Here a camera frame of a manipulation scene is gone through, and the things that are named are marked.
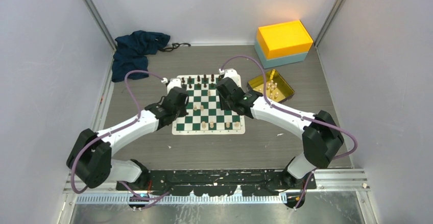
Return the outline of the gold metal tin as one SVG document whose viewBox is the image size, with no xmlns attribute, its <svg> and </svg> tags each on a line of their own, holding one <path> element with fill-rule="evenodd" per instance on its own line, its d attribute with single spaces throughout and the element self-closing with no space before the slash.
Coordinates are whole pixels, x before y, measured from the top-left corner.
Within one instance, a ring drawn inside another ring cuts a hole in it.
<svg viewBox="0 0 433 224">
<path fill-rule="evenodd" d="M 257 76 L 248 81 L 248 89 L 266 94 L 269 99 L 278 103 L 283 103 L 294 96 L 294 89 L 276 69 L 267 71 L 265 75 L 266 83 L 262 76 Z"/>
</svg>

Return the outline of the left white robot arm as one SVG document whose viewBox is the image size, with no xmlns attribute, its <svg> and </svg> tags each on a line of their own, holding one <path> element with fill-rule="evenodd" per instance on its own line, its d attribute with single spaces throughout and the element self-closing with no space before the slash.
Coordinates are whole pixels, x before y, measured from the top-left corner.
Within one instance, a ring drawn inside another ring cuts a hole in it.
<svg viewBox="0 0 433 224">
<path fill-rule="evenodd" d="M 183 87 L 170 89 L 157 103 L 114 127 L 94 132 L 83 130 L 69 154 L 66 165 L 88 188 L 117 181 L 117 189 L 145 189 L 150 181 L 148 169 L 131 159 L 114 160 L 112 156 L 136 139 L 171 125 L 187 114 L 188 92 Z"/>
</svg>

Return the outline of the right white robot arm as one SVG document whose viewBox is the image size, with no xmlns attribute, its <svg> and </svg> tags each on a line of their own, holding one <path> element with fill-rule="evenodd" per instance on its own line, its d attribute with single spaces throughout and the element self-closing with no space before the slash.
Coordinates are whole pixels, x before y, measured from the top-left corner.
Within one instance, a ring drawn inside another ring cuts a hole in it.
<svg viewBox="0 0 433 224">
<path fill-rule="evenodd" d="M 344 144 L 341 132 L 326 111 L 313 114 L 272 102 L 258 91 L 244 92 L 232 78 L 221 79 L 215 88 L 223 110 L 269 122 L 302 140 L 303 152 L 293 158 L 282 173 L 288 188 L 297 188 L 314 169 L 327 168 Z"/>
</svg>

